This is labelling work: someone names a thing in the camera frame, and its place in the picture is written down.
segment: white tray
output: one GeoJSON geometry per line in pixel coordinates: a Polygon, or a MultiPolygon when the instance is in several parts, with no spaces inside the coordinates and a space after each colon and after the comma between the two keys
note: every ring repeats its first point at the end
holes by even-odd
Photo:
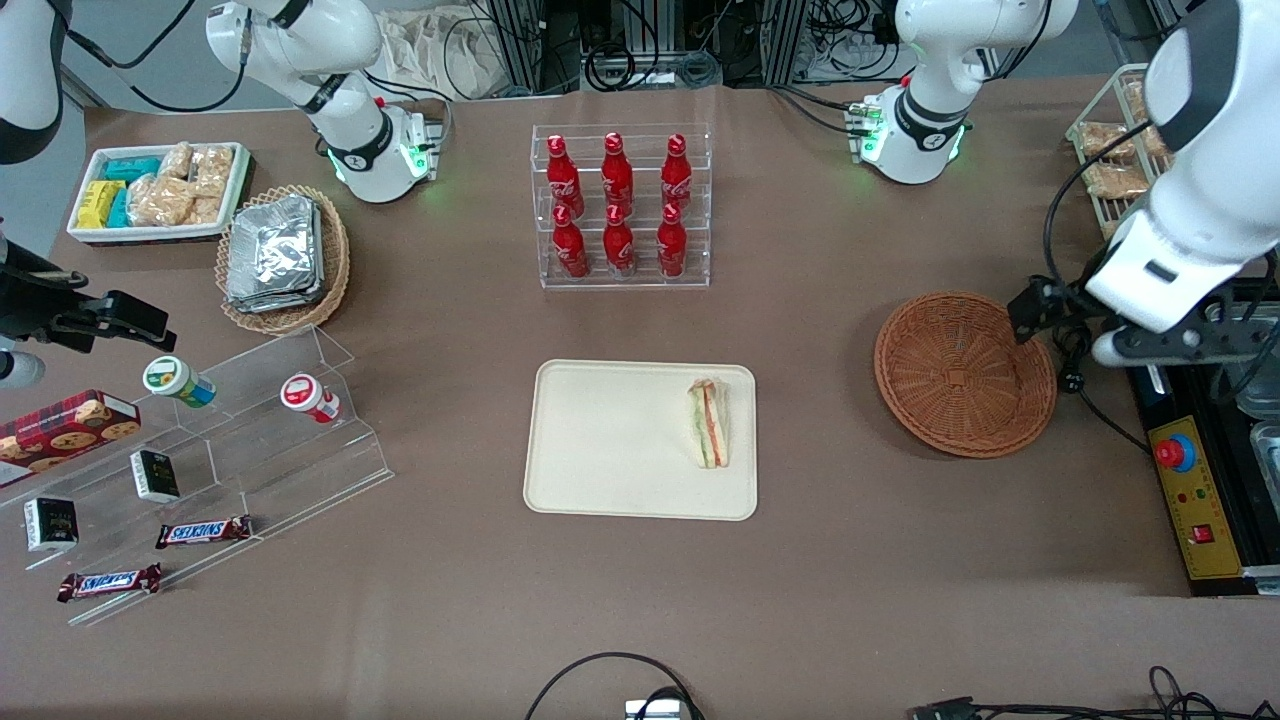
{"type": "Polygon", "coordinates": [[[745,520],[755,512],[755,375],[741,365],[549,360],[525,464],[538,512],[745,520]],[[728,387],[730,464],[695,460],[689,386],[728,387]]]}
{"type": "Polygon", "coordinates": [[[72,215],[67,218],[67,234],[86,245],[134,245],[155,242],[182,242],[196,237],[210,237],[216,240],[223,228],[230,224],[236,206],[239,205],[241,190],[244,187],[244,176],[248,173],[248,149],[239,142],[193,142],[192,145],[216,145],[230,147],[232,174],[227,178],[227,190],[223,191],[223,205],[218,211],[218,220],[201,223],[198,225],[173,225],[169,228],[78,228],[76,227],[76,214],[84,201],[84,192],[88,191],[91,181],[101,179],[102,167],[108,160],[122,158],[164,158],[172,145],[140,145],[134,147],[104,147],[95,150],[88,160],[88,169],[81,178],[79,191],[76,193],[76,202],[72,205],[72,215]]]}

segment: wicker basket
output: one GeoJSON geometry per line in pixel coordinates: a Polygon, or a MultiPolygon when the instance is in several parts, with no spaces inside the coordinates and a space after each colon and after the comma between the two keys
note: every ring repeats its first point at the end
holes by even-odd
{"type": "MultiPolygon", "coordinates": [[[[275,202],[291,193],[305,195],[315,200],[320,206],[320,231],[324,243],[324,277],[328,292],[315,305],[302,307],[285,307],[283,310],[270,310],[268,313],[241,313],[223,302],[223,313],[237,325],[260,333],[282,336],[288,334],[303,325],[319,325],[333,315],[342,302],[342,296],[347,293],[347,281],[351,278],[351,245],[347,242],[347,228],[338,217],[338,210],[333,202],[319,190],[311,187],[298,187],[288,184],[273,187],[271,190],[255,195],[244,206],[275,202]]],[[[223,229],[223,237],[218,241],[218,265],[214,268],[214,278],[218,288],[227,293],[227,254],[230,243],[232,229],[228,225],[223,229]]]]}
{"type": "Polygon", "coordinates": [[[1027,447],[1057,400],[1044,346],[1015,343],[1005,307],[969,292],[923,295],[895,310],[876,338],[876,382],[911,433],[964,457],[1027,447]]]}

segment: brown table surface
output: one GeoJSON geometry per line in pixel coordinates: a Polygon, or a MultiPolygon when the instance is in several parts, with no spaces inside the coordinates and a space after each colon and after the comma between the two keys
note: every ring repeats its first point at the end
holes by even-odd
{"type": "MultiPolygon", "coordinates": [[[[716,719],[900,717],[957,694],[1132,707],[1152,664],[1228,707],[1280,696],[1280,603],[1185,597],[1149,461],[1078,400],[1027,450],[973,461],[915,441],[876,389],[872,345],[896,305],[947,288],[1005,301],[1043,272],[1044,208],[1073,164],[1061,135],[1102,82],[993,83],[964,152],[924,187],[851,165],[842,138],[763,91],[465,104],[439,181],[384,206],[344,192],[301,113],[90,113],[91,149],[236,140],[260,163],[255,190],[307,183],[335,201],[353,270],[325,328],[356,355],[352,395],[397,477],[88,629],[64,625],[5,529],[0,715],[509,719],[602,650],[672,664],[716,719]],[[712,113],[712,287],[543,292],[531,126],[712,113]],[[552,357],[750,368],[755,515],[529,510],[534,373],[552,357]]],[[[1068,268],[1100,242],[1083,193],[1059,237],[1068,268]]],[[[220,314],[212,245],[61,237],[55,260],[166,309],[197,366],[265,340],[220,314]]],[[[40,350],[47,378],[6,393],[5,414],[84,387],[136,397],[155,355],[40,350]]],[[[1137,429],[1121,374],[1089,375],[1137,429]]],[[[660,684],[607,661],[540,716],[617,717],[660,684]]]]}

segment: coca-cola bottle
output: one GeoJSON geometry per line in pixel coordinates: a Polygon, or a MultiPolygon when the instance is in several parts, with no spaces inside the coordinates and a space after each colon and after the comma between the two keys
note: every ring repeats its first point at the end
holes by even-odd
{"type": "Polygon", "coordinates": [[[591,272],[591,261],[586,258],[582,231],[573,224],[571,211],[564,205],[557,205],[552,210],[552,219],[556,220],[552,242],[556,243],[556,256],[559,258],[561,266],[571,278],[585,278],[591,272]]]}
{"type": "Polygon", "coordinates": [[[547,183],[552,186],[552,197],[557,205],[568,208],[576,220],[586,211],[582,186],[577,179],[577,167],[568,156],[562,136],[548,137],[547,150],[550,152],[550,160],[547,163],[547,183]]]}
{"type": "Polygon", "coordinates": [[[673,135],[667,138],[667,161],[662,164],[662,204],[687,208],[692,179],[694,170],[685,158],[685,136],[673,135]]]}
{"type": "Polygon", "coordinates": [[[622,209],[622,217],[630,218],[635,202],[635,182],[631,177],[631,161],[622,152],[622,136],[611,132],[604,136],[604,163],[600,165],[604,181],[604,201],[622,209]]]}
{"type": "Polygon", "coordinates": [[[621,281],[636,273],[636,256],[632,246],[631,228],[618,205],[604,210],[604,256],[609,260],[609,274],[621,281]]]}
{"type": "Polygon", "coordinates": [[[658,225],[658,265],[662,277],[677,278],[685,272],[685,247],[689,234],[680,222],[680,208],[668,202],[662,208],[662,224],[658,225]]]}

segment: aluminum foil package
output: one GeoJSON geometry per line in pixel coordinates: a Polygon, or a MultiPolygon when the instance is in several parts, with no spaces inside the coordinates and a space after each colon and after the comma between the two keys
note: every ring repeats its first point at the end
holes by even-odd
{"type": "Polygon", "coordinates": [[[311,305],[324,297],[320,208],[302,195],[236,214],[228,245],[227,302],[241,313],[311,305]]]}

